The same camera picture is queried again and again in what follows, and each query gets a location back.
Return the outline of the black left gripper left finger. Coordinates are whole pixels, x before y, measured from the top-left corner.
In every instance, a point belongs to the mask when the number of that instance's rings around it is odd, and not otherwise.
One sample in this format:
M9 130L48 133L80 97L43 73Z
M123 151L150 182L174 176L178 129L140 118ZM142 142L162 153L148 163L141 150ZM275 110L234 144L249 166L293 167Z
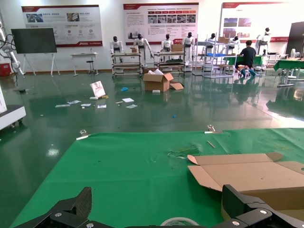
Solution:
M92 188L84 187L75 197L58 201L48 212L31 219L18 228L105 228L89 220L92 210Z

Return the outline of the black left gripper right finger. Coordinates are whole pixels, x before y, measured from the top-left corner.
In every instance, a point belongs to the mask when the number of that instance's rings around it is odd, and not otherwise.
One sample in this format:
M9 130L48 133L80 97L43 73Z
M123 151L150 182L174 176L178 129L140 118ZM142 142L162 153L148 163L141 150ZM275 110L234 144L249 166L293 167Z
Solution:
M216 228L302 228L304 222L271 208L258 197L244 195L231 185L222 188L222 210L230 219Z

